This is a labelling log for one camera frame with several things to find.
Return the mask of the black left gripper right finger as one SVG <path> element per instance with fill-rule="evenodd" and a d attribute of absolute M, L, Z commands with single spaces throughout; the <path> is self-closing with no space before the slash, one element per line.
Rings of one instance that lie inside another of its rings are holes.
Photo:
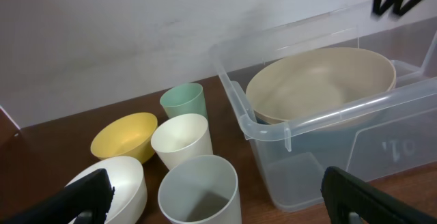
<path fill-rule="evenodd" d="M 324 172 L 321 194 L 331 223 L 431 223 L 436 218 L 338 168 Z"/>

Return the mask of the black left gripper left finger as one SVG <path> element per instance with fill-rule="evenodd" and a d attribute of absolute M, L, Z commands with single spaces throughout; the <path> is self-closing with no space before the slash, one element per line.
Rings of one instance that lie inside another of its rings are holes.
<path fill-rule="evenodd" d="M 97 169 L 67 185 L 52 197 L 1 222 L 103 224 L 114 194 L 115 187 L 111 185 L 107 170 Z"/>

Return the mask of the white bowl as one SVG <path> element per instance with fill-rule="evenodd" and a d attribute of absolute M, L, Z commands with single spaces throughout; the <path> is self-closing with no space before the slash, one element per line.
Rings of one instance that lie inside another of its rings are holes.
<path fill-rule="evenodd" d="M 147 187 L 142 164 L 130 156 L 116 156 L 89 166 L 75 176 L 72 184 L 97 169 L 106 169 L 115 188 L 105 224 L 132 224 L 142 215 L 147 203 Z"/>

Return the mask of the yellow bowl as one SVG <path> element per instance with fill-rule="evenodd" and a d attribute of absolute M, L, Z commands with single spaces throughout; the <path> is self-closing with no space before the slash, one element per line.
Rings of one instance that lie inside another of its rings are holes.
<path fill-rule="evenodd" d="M 131 156 L 141 164 L 155 154 L 151 138 L 158 128 L 152 113 L 133 113 L 104 127 L 92 140 L 91 153 L 104 160 L 115 156 Z"/>

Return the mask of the beige bowl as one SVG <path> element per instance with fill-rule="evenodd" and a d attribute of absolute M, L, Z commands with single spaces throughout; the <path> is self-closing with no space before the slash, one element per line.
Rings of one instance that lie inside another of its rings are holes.
<path fill-rule="evenodd" d="M 260 70 L 247 85 L 246 98 L 259 119 L 277 124 L 390 91 L 396 77 L 394 64 L 379 53 L 319 48 Z"/>

